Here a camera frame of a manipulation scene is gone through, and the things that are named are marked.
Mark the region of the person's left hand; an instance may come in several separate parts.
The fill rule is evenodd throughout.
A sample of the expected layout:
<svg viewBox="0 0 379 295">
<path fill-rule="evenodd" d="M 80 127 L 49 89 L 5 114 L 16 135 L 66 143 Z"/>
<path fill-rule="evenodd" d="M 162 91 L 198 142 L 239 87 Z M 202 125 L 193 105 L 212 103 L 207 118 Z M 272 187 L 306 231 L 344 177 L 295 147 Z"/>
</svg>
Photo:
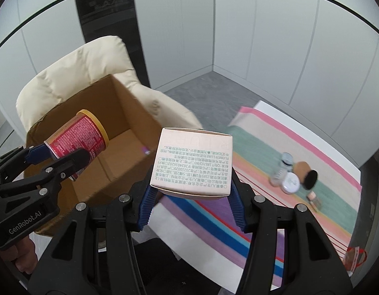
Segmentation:
<svg viewBox="0 0 379 295">
<path fill-rule="evenodd" d="M 5 251 L 0 251 L 3 261 L 14 261 L 20 272 L 32 274 L 38 263 L 34 242 L 27 236 Z"/>
</svg>

